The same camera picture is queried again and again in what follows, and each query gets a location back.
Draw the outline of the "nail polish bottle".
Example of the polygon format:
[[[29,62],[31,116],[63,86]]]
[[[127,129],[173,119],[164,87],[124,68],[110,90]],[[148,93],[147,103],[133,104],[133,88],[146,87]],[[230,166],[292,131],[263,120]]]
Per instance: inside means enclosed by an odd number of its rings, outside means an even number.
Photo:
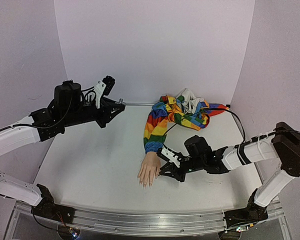
[[[117,101],[117,104],[125,105],[124,99],[123,99],[123,98],[120,98],[120,99]]]

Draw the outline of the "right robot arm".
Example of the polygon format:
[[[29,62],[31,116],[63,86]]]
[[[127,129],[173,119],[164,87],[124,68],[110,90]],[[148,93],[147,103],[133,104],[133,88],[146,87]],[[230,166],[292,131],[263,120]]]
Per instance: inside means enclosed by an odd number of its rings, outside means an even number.
[[[184,142],[185,156],[163,146],[157,156],[166,161],[160,175],[184,182],[186,174],[204,170],[222,175],[260,161],[278,159],[280,166],[252,195],[253,204],[266,208],[293,179],[300,177],[300,131],[279,122],[273,131],[241,144],[212,150],[206,139],[194,135]]]

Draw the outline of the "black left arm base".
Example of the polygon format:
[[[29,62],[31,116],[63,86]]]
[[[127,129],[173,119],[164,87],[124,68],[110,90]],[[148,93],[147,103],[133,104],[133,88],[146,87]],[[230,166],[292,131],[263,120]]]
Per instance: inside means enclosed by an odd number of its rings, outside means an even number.
[[[66,205],[56,204],[49,189],[44,185],[36,185],[40,190],[41,201],[31,207],[31,213],[35,216],[71,224],[74,219],[75,209]]]

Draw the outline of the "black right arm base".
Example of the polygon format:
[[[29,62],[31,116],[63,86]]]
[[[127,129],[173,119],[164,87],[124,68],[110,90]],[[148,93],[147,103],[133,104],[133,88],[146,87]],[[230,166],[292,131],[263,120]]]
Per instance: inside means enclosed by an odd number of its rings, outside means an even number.
[[[238,208],[233,210],[227,210],[224,213],[224,220],[226,223],[226,229],[231,230],[240,226],[248,226],[250,224],[256,224],[260,221],[268,219],[267,207],[262,207],[254,202],[254,197],[257,192],[257,188],[249,197],[247,206],[244,208]]]

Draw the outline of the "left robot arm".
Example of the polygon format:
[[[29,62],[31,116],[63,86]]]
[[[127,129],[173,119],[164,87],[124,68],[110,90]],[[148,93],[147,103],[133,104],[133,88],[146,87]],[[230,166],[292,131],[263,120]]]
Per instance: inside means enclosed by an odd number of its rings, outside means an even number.
[[[107,75],[91,88],[83,90],[79,83],[66,80],[54,89],[54,98],[46,108],[31,112],[21,120],[0,129],[0,157],[30,144],[44,142],[67,127],[96,122],[100,128],[125,110],[122,99],[107,96],[115,79]],[[0,195],[36,207],[46,218],[54,218],[57,206],[47,187],[33,185],[0,170]]]

